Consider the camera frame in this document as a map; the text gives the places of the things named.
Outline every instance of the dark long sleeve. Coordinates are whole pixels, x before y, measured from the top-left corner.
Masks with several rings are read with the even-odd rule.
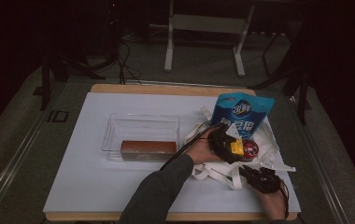
[[[165,223],[169,208],[192,173],[192,158],[182,154],[147,176],[121,214],[119,224]]]

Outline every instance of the hand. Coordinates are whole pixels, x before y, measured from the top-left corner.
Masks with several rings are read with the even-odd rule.
[[[280,185],[281,185],[281,188],[283,189],[284,193],[286,194],[285,186],[283,184],[282,179],[281,179]],[[283,197],[283,194],[280,190],[278,190],[275,193],[261,193],[258,190],[256,190],[254,187],[252,187],[252,186],[250,186],[250,187],[259,196],[260,201],[262,202],[264,212],[267,215],[269,221],[286,219],[285,218],[285,209],[286,209],[285,198]]]
[[[202,164],[204,162],[211,161],[222,161],[220,157],[218,157],[213,151],[209,148],[209,143],[207,142],[207,136],[213,130],[209,130],[204,133],[200,139],[197,139],[192,146],[187,149],[186,154],[189,155],[194,164]]]

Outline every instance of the clear plastic container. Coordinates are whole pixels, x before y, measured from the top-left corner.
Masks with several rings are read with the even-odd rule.
[[[137,114],[111,114],[107,123],[102,150],[112,161],[165,161],[172,155],[150,152],[126,156],[121,154],[122,141],[174,142],[178,150],[179,117]]]

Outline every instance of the logo on bag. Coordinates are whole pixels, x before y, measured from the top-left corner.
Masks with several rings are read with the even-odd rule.
[[[233,107],[233,115],[237,118],[243,118],[250,114],[251,105],[246,100],[240,100],[238,104]]]

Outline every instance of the blue plastic package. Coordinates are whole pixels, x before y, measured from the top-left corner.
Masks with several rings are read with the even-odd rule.
[[[245,94],[243,92],[224,93],[218,97],[212,115],[211,125],[235,123],[239,135],[250,139],[256,129],[271,111],[275,100]]]

